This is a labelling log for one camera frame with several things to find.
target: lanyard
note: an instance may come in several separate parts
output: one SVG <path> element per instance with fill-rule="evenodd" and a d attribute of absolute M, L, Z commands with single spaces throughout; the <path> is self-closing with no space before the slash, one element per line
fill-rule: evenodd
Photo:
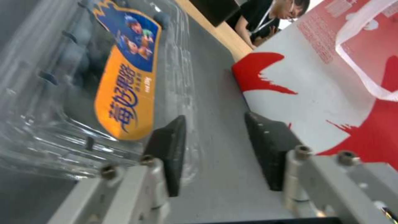
<path fill-rule="evenodd" d="M 270 13 L 270 11 L 271 11 L 271 9 L 272 9 L 272 7 L 273 7 L 273 5 L 275 4 L 275 1 L 272 1 L 272 4 L 271 4 L 271 6 L 269 7 L 269 9 L 267 10 L 267 12 L 264 14 L 264 16 L 262 17 L 262 19 L 260 20 L 260 23 L 257 25 L 257 27 L 254 29 L 254 31 L 252 31 L 251 33 L 252 34 L 255 34 L 255 33 L 257 33 L 258 31 L 260 31 L 262 28 L 264 28 L 264 27 L 266 27 L 267 25 L 269 25 L 274 19 L 271 19 L 270 21 L 268 21 L 268 22 L 266 22 L 264 25 L 261 25 L 263 22 L 264 22 L 264 20 L 265 20 L 265 18 L 269 15 L 269 13 Z"/>

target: red and white box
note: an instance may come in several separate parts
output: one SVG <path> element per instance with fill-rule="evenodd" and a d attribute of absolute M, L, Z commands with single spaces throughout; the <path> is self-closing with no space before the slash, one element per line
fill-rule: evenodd
<path fill-rule="evenodd" d="M 398 169 L 397 1 L 324 0 L 232 70 L 251 111 L 315 152 Z"/>

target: wooden table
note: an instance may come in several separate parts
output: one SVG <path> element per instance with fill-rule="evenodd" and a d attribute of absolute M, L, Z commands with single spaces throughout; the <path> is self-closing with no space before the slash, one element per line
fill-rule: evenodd
<path fill-rule="evenodd" d="M 252 51 L 249 45 L 247 45 L 226 22 L 223 22 L 215 28 L 189 0 L 175 1 L 188 13 L 188 15 L 220 41 L 231 52 L 235 61 L 239 61 Z"/>

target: man's arm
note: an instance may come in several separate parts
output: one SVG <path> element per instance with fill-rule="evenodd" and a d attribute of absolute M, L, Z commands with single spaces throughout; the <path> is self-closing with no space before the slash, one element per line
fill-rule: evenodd
<path fill-rule="evenodd" d="M 240 16 L 238 22 L 236 23 L 235 31 L 252 49 L 255 49 L 256 47 L 250 40 L 249 32 L 246 30 L 246 26 L 248 24 L 249 22 L 245 19 L 245 17 Z"/>
<path fill-rule="evenodd" d="M 254 40 L 254 46 L 258 47 L 259 45 L 261 45 L 262 43 L 266 42 L 269 38 L 273 37 L 277 32 L 277 28 L 275 26 L 272 26 L 269 28 L 269 34 L 268 36 L 261 38 L 261 37 L 257 37 Z"/>

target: orange label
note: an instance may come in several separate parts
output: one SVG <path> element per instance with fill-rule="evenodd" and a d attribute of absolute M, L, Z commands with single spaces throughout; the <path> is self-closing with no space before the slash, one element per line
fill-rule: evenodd
<path fill-rule="evenodd" d="M 152 131 L 160 26 L 146 15 L 99 3 L 94 14 L 111 32 L 112 47 L 95 100 L 101 125 L 120 140 L 138 140 Z"/>

